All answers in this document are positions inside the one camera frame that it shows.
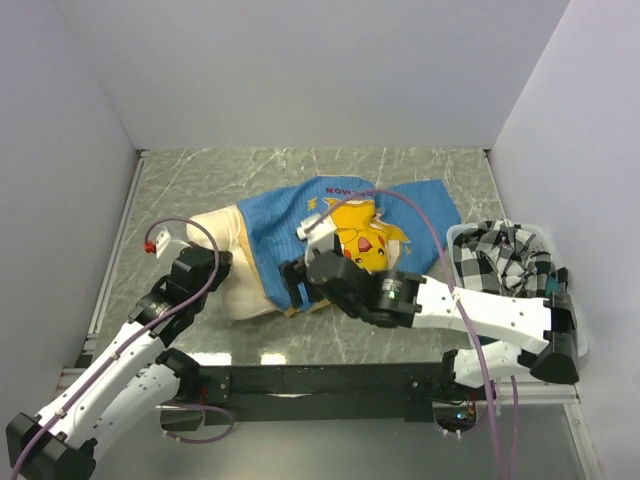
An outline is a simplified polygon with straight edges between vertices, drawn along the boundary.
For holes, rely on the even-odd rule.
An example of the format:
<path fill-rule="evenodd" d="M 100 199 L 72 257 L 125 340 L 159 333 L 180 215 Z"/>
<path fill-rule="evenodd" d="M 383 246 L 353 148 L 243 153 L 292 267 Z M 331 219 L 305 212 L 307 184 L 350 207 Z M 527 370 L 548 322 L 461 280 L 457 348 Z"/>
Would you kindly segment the cream pillow with bear print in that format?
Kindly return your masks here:
<path fill-rule="evenodd" d="M 218 291 L 226 314 L 236 321 L 277 311 L 267 298 L 250 250 L 244 217 L 237 205 L 191 217 L 214 238 L 220 251 L 232 254 L 232 266 Z"/>

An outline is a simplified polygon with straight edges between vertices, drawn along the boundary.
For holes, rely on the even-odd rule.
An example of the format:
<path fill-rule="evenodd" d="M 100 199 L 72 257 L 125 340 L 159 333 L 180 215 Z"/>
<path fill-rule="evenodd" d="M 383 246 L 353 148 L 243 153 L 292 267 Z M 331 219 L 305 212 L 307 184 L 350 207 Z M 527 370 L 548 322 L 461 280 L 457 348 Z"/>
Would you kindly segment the yellow and blue pillowcase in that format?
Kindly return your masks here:
<path fill-rule="evenodd" d="M 240 244 L 263 293 L 278 310 L 293 314 L 314 303 L 304 288 L 294 306 L 280 273 L 287 261 L 303 256 L 296 233 L 301 222 L 328 212 L 345 256 L 369 272 L 397 268 L 426 273 L 438 259 L 448 229 L 460 223 L 458 210 L 439 180 L 373 193 L 373 184 L 354 176 L 317 176 L 240 201 Z"/>

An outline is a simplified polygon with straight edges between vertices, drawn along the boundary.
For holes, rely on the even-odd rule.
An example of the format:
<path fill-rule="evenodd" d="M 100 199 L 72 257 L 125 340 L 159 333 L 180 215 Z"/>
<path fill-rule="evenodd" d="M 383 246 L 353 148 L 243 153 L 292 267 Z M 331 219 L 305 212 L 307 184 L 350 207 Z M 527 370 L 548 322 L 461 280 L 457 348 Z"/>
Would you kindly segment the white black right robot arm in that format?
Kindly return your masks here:
<path fill-rule="evenodd" d="M 508 298 L 451 289 L 426 275 L 369 273 L 334 251 L 318 253 L 311 262 L 303 257 L 285 262 L 280 273 L 296 307 L 308 294 L 382 328 L 446 329 L 489 338 L 487 345 L 444 354 L 439 387 L 449 398 L 520 373 L 560 385 L 579 380 L 577 322 L 566 292 Z"/>

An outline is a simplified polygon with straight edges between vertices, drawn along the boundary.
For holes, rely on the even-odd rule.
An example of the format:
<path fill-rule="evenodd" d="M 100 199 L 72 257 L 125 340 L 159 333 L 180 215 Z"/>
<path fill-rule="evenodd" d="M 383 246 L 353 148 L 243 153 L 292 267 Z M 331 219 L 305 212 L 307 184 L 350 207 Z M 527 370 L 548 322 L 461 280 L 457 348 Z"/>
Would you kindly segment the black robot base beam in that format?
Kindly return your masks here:
<path fill-rule="evenodd" d="M 400 418 L 431 422 L 436 404 L 484 400 L 444 363 L 202 366 L 174 400 L 221 407 L 239 422 Z"/>

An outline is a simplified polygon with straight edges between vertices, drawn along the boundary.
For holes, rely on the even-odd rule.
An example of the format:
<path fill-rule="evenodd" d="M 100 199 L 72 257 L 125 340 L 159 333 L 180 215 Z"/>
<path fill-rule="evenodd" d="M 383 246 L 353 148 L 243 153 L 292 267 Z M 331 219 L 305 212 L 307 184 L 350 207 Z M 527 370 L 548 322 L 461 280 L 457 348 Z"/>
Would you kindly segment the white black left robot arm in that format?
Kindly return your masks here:
<path fill-rule="evenodd" d="M 88 479 L 97 460 L 149 411 L 205 408 L 200 364 L 172 344 L 228 276 L 232 255 L 182 243 L 169 272 L 135 304 L 116 337 L 57 398 L 6 427 L 13 479 Z"/>

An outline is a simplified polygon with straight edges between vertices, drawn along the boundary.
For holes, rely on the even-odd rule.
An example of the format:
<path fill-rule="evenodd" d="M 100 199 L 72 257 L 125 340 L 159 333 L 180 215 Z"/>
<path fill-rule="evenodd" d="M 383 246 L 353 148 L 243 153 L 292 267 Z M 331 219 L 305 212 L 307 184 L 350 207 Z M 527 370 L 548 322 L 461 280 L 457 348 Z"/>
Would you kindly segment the teal green cloth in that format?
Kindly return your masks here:
<path fill-rule="evenodd" d="M 563 288 L 554 277 L 548 277 L 545 285 L 545 296 L 550 297 L 553 293 L 562 293 Z"/>

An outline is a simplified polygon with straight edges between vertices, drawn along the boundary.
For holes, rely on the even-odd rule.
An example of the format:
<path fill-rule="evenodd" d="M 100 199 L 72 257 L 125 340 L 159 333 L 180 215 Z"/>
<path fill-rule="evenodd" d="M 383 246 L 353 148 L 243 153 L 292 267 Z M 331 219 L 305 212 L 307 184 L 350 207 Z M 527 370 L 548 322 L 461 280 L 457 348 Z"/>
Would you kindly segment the aluminium frame rail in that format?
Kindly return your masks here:
<path fill-rule="evenodd" d="M 62 394 L 83 369 L 64 369 L 54 396 Z M 202 366 L 207 393 L 214 401 L 227 395 L 303 395 L 320 393 L 409 393 L 436 380 L 434 363 L 344 364 L 329 366 L 258 365 Z M 517 376 L 521 404 L 578 403 L 575 387 L 545 384 L 527 375 Z"/>

